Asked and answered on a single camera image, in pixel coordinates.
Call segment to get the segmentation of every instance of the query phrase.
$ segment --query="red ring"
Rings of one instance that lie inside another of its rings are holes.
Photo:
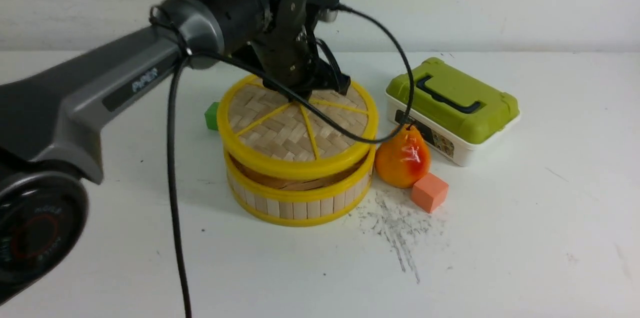
[[[11,241],[11,252],[13,254],[14,257],[18,258],[18,259],[30,259],[33,257],[36,257],[38,255],[43,254],[49,247],[50,245],[52,245],[54,243],[54,241],[56,240],[56,237],[58,236],[58,221],[55,220],[55,218],[53,218],[50,214],[42,214],[40,216],[31,218],[29,221],[27,221],[27,223],[25,223],[22,227],[20,227],[18,230],[16,230],[16,232],[14,232],[14,234],[12,234],[12,236],[17,236],[18,234],[22,233],[23,230],[29,228],[30,225],[34,224],[34,222],[41,220],[41,219],[46,219],[49,220],[52,224],[53,224],[53,234],[51,235],[51,239],[49,242],[46,243],[46,245],[44,245],[44,248],[42,248],[41,250],[39,250],[38,252],[26,255],[26,254],[22,254],[21,252],[19,252],[18,247],[16,247],[16,242],[12,239]]]

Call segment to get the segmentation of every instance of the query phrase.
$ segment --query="box handle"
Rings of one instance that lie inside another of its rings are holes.
[[[466,113],[467,115],[475,112],[478,108],[480,108],[482,106],[482,104],[480,103],[480,101],[476,101],[473,104],[469,105],[469,106],[460,106],[459,104],[453,102],[452,100],[443,97],[442,95],[440,95],[439,93],[437,93],[436,91],[433,91],[429,88],[427,88],[427,86],[425,85],[425,83],[427,81],[429,81],[429,79],[434,78],[432,75],[426,75],[424,78],[421,78],[420,80],[418,80],[418,83],[416,83],[416,86],[418,88],[420,88],[422,91],[425,91],[426,93],[429,93],[429,95],[431,95],[431,97],[436,100],[437,102],[442,102],[450,107],[453,107],[455,109],[457,109],[457,111],[460,111],[462,113]]]

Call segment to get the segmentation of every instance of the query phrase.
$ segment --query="yellow spoke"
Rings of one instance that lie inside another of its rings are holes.
[[[339,103],[336,103],[336,102],[331,102],[329,100],[311,99],[311,100],[309,100],[309,103],[310,104],[323,104],[325,106],[338,107],[338,108],[346,109],[347,111],[362,113],[363,115],[367,115],[367,116],[369,115],[369,112],[365,111],[364,109],[353,108],[353,107],[347,106],[345,104],[339,104]]]
[[[279,114],[280,112],[284,111],[285,109],[288,109],[290,106],[291,106],[291,103],[283,104],[282,106],[274,109],[274,111],[271,111],[271,112],[267,113],[266,115],[262,116],[261,118],[258,118],[258,120],[255,120],[255,121],[251,122],[247,127],[241,129],[235,135],[238,136],[238,137],[242,136],[243,134],[251,131],[257,125],[263,123],[264,121],[268,120],[269,118],[272,118],[273,116]]]
[[[316,143],[316,136],[313,133],[313,129],[311,129],[311,121],[309,121],[309,116],[305,111],[305,108],[300,106],[300,112],[302,112],[302,118],[304,118],[304,124],[306,124],[306,131],[309,133],[309,140],[311,141],[311,147],[313,148],[313,155],[315,159],[320,159],[320,152],[318,152],[318,144]]]

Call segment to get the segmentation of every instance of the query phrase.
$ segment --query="agilex logo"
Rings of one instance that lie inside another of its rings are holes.
[[[153,80],[156,78],[158,78],[158,69],[154,67],[141,75],[139,79],[133,81],[133,83],[131,84],[131,89],[134,91],[134,93],[138,92],[147,87],[147,85],[153,82]]]

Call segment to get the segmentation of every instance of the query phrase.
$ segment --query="bamboo steamer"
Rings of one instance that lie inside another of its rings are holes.
[[[350,132],[375,137],[378,112],[359,84],[352,81],[346,96],[315,91],[309,102]],[[254,75],[224,94],[217,126],[231,192],[261,220],[293,227],[330,222],[369,190],[375,146],[343,136]]]

